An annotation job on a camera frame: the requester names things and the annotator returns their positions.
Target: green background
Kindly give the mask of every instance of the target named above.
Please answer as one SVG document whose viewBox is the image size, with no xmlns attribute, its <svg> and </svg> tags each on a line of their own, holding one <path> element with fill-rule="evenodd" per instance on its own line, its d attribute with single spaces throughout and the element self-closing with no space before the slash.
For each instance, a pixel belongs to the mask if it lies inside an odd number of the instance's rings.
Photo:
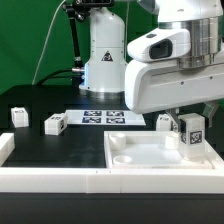
<svg viewBox="0 0 224 224">
<path fill-rule="evenodd" d="M 9 0 L 0 7 L 0 93 L 14 85 L 31 84 L 34 78 L 52 17 L 62 0 Z M 130 6 L 128 42 L 156 27 L 156 17 L 147 13 L 136 2 L 116 2 L 110 8 L 126 20 Z M 77 24 L 81 55 L 84 63 L 89 58 L 89 20 Z M 56 18 L 37 80 L 49 73 L 73 66 L 70 25 L 62 9 Z M 70 80 L 51 80 L 48 84 L 70 84 Z"/>
</svg>

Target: white robot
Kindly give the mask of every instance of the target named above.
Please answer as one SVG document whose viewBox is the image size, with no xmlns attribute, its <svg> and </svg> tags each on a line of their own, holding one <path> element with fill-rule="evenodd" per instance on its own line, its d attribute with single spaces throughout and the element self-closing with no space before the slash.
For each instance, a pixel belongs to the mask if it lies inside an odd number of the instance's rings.
<svg viewBox="0 0 224 224">
<path fill-rule="evenodd" d="M 158 28 L 132 41 L 134 59 L 126 69 L 125 100 L 138 114 L 166 110 L 180 133 L 180 153 L 203 159 L 205 118 L 177 116 L 176 108 L 224 98 L 223 9 L 220 0 L 139 0 L 158 14 Z"/>
<path fill-rule="evenodd" d="M 97 98 L 119 98 L 124 93 L 123 20 L 107 8 L 90 11 L 91 56 L 85 64 L 80 93 Z"/>
<path fill-rule="evenodd" d="M 107 9 L 113 5 L 114 0 L 74 0 L 72 4 L 64 4 L 73 37 L 73 71 L 82 77 L 79 85 L 82 95 L 113 99 L 124 94 L 125 25 Z M 83 22 L 87 17 L 90 17 L 91 54 L 83 69 L 75 20 Z"/>
</svg>

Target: black tabletop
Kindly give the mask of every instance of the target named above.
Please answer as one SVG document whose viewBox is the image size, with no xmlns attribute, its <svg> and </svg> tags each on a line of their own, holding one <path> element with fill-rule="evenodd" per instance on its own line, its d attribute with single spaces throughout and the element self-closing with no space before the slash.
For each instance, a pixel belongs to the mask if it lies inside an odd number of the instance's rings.
<svg viewBox="0 0 224 224">
<path fill-rule="evenodd" d="M 16 86 L 0 96 L 0 131 L 15 134 L 15 150 L 5 167 L 105 168 L 104 131 L 150 130 L 147 126 L 69 125 L 59 136 L 45 135 L 44 121 L 66 109 L 128 110 L 124 99 L 102 100 L 77 94 L 70 86 Z M 10 110 L 25 107 L 29 127 L 14 128 Z"/>
<path fill-rule="evenodd" d="M 154 130 L 158 113 L 144 115 L 146 126 L 69 125 L 59 136 L 46 136 L 43 122 L 66 109 L 126 110 L 124 99 L 80 96 L 70 86 L 15 86 L 0 96 L 0 134 L 15 133 L 16 148 L 4 167 L 105 168 L 103 133 Z M 25 107 L 30 127 L 15 129 L 12 107 Z M 183 108 L 198 112 L 202 105 Z M 223 152 L 223 111 L 206 131 L 209 143 Z M 224 223 L 224 196 L 206 194 L 15 194 L 0 193 L 0 223 Z"/>
</svg>

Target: white tray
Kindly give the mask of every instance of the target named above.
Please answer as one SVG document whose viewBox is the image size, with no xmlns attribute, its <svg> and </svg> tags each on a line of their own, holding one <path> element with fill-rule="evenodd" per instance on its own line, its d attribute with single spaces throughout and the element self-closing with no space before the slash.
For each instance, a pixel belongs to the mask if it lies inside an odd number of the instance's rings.
<svg viewBox="0 0 224 224">
<path fill-rule="evenodd" d="M 113 149 L 111 136 L 116 136 L 116 134 L 122 134 L 126 138 L 125 147 L 123 146 L 122 149 Z M 224 168 L 223 160 L 207 142 L 205 143 L 204 161 L 200 162 L 184 159 L 177 149 L 166 149 L 165 138 L 168 134 L 171 134 L 171 132 L 105 132 L 104 140 L 107 167 L 125 169 Z M 116 161 L 114 160 L 116 158 L 120 160 L 119 164 L 115 163 Z"/>
</svg>

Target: small white block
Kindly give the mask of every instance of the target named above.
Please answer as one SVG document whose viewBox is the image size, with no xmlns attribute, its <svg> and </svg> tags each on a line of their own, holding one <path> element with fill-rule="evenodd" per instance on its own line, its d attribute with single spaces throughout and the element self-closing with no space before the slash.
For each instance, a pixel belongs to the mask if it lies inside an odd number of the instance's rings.
<svg viewBox="0 0 224 224">
<path fill-rule="evenodd" d="M 59 135 L 67 127 L 68 117 L 64 113 L 53 114 L 44 122 L 46 135 Z"/>
<path fill-rule="evenodd" d="M 170 131 L 171 119 L 167 114 L 160 114 L 156 121 L 156 131 Z"/>
<path fill-rule="evenodd" d="M 14 134 L 4 133 L 0 136 L 0 166 L 6 161 L 15 148 Z"/>
<path fill-rule="evenodd" d="M 28 127 L 28 113 L 24 107 L 11 108 L 12 122 L 15 128 Z"/>
</svg>

